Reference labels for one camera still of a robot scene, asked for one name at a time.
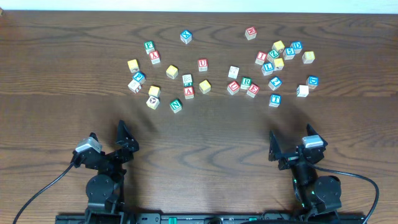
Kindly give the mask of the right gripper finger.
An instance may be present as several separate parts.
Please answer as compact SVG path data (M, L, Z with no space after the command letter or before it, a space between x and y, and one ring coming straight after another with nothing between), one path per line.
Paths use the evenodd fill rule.
M307 130L307 136L318 136L318 138L322 140L323 146L327 146L327 145L328 145L328 142L325 141L325 140L315 131L315 129L314 129L310 124L307 124L306 130Z
M282 155L279 144L273 131L269 132L269 161L278 161Z

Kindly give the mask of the yellow O block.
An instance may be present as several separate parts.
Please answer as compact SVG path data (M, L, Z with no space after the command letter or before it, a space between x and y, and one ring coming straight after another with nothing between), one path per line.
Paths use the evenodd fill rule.
M178 75L178 68L175 67L174 65L170 65L168 67L168 69L166 69L166 75L171 78L171 79L175 79Z

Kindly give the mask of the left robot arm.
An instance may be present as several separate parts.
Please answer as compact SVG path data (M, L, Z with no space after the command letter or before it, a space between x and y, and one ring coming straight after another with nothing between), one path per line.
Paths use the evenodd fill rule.
M134 159L139 144L130 133L125 122L119 121L116 144L120 149L105 153L95 133L81 140L75 150L71 163L78 168L97 171L86 185L88 206L85 210L85 223L131 223L135 219L125 212L124 176L127 172L123 164Z

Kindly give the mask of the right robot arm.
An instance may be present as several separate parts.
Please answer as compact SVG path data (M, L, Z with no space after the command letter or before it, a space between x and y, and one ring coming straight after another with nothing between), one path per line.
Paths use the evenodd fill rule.
M341 208L341 182L332 175L318 176L313 167L324 158L328 143L308 124L307 135L294 152L283 153L276 136L269 133L269 160L277 161L279 170L290 169L297 200L302 209L294 212L292 218L308 221L317 215L335 212Z

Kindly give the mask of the yellow C block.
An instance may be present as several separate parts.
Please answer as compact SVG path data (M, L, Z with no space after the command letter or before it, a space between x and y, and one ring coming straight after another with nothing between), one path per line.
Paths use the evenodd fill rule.
M150 86L149 88L149 96L153 96L159 98L160 96L160 88L158 86Z

